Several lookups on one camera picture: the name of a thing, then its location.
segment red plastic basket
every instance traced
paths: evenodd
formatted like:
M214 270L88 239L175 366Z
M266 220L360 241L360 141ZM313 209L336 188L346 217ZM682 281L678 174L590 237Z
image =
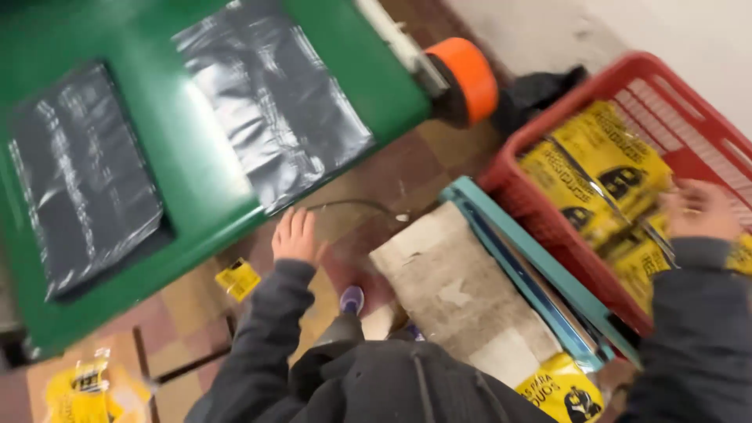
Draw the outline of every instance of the red plastic basket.
M734 209L752 226L752 145L657 57L630 53L584 82L515 132L479 185L575 278L640 336L653 322L610 268L517 166L517 155L594 100L611 100L628 126L652 145L679 178L725 185Z

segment white wall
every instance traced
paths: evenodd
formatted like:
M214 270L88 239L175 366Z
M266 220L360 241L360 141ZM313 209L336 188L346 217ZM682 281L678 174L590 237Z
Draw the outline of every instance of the white wall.
M749 0L445 0L511 73L656 54L752 138Z

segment hand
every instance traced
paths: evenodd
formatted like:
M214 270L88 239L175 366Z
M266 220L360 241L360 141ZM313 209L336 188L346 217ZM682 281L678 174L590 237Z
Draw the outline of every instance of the hand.
M722 187L681 179L676 181L676 188L661 197L672 238L704 236L733 242L741 234L741 225Z
M290 258L318 267L327 244L316 242L315 227L316 215L312 211L288 208L271 238L274 260Z

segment dark hoodie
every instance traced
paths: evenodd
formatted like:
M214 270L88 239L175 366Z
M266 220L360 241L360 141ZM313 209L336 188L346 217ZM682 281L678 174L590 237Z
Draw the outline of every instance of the dark hoodie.
M655 278L655 334L619 422L752 421L747 280L723 269L729 244L673 241L682 269ZM232 352L190 423L386 421L552 423L513 389L430 342L313 348L290 371L315 269L278 260L256 288Z

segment dark sleeve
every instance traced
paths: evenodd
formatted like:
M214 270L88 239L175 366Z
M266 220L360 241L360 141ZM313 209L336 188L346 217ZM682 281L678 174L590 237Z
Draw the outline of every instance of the dark sleeve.
M315 273L297 260L274 263L253 291L232 352L186 422L289 421L305 406L290 396L287 358L298 348L300 318L314 303L308 284Z
M680 269L653 281L655 332L640 345L620 423L752 421L747 276L725 270L728 242L673 239Z

